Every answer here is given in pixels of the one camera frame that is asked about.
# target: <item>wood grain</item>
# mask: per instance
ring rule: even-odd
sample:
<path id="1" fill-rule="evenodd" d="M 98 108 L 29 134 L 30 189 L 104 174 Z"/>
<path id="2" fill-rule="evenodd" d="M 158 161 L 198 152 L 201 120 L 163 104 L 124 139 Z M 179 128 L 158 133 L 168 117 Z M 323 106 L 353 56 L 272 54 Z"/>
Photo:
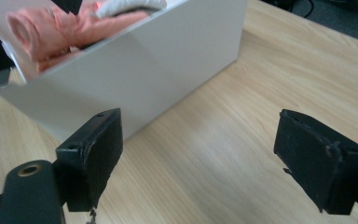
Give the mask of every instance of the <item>wood grain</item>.
<path id="1" fill-rule="evenodd" d="M 283 172 L 272 151 L 283 108 L 358 143 L 358 40 L 250 0 L 239 59 L 126 141 L 98 223 L 357 223 L 358 205 L 320 214 Z M 0 99 L 0 191 L 58 144 Z"/>

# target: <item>pink towel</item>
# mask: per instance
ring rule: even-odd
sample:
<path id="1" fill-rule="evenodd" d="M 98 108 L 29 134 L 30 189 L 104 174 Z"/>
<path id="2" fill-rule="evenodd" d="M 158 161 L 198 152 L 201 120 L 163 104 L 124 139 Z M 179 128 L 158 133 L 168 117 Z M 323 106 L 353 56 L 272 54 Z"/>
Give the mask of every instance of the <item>pink towel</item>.
<path id="1" fill-rule="evenodd" d="M 135 11 L 99 19 L 95 11 L 100 5 L 84 3 L 77 16 L 58 7 L 24 8 L 8 12 L 7 23 L 30 58 L 43 62 L 68 53 L 70 47 L 81 48 L 103 40 L 148 16 Z"/>

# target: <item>wooden table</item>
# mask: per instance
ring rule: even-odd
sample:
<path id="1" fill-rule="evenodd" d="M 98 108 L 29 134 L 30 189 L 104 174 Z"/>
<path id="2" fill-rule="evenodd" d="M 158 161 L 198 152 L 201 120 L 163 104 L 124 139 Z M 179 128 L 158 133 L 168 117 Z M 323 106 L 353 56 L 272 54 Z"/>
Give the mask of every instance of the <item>wooden table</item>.
<path id="1" fill-rule="evenodd" d="M 98 223 L 357 223 L 358 205 L 320 214 L 283 172 L 283 108 L 358 143 L 358 40 L 250 0 L 238 61 L 126 141 Z M 7 172 L 54 161 L 58 144 L 0 98 L 0 192 Z"/>

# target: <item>black cable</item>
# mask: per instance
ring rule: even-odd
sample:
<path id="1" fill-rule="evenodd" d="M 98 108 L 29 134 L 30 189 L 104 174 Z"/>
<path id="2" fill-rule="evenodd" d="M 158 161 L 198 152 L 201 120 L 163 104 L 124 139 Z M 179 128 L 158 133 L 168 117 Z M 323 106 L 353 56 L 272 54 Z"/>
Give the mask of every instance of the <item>black cable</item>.
<path id="1" fill-rule="evenodd" d="M 295 1 L 293 1 L 291 4 L 290 4 L 290 7 L 289 7 L 289 12 L 293 12 L 293 7 L 295 6 Z"/>
<path id="2" fill-rule="evenodd" d="M 307 15 L 304 16 L 304 18 L 307 18 L 310 15 L 310 13 L 312 13 L 313 8 L 314 8 L 313 1 L 312 0 L 308 0 L 308 1 L 310 2 L 310 11 L 308 12 Z"/>

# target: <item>white cloth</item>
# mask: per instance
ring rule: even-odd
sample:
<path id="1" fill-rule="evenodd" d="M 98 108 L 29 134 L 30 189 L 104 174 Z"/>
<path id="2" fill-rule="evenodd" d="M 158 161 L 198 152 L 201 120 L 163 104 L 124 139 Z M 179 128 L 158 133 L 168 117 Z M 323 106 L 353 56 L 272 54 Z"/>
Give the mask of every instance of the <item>white cloth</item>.
<path id="1" fill-rule="evenodd" d="M 115 16 L 137 7 L 160 10 L 166 6 L 167 2 L 165 0 L 107 0 L 100 8 L 98 8 L 96 14 L 98 18 L 101 19 L 104 17 Z"/>

